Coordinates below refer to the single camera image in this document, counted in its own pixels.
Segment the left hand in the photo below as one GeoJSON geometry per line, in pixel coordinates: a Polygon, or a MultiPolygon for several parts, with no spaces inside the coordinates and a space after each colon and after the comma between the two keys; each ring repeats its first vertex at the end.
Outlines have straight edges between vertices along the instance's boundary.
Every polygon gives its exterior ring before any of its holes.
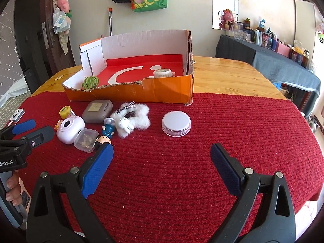
{"type": "Polygon", "coordinates": [[[25,189],[22,179],[19,177],[18,171],[14,171],[12,173],[12,176],[7,179],[7,187],[9,188],[9,191],[6,193],[5,198],[14,206],[22,204],[23,192],[25,192],[29,196],[29,193],[25,189]]]}

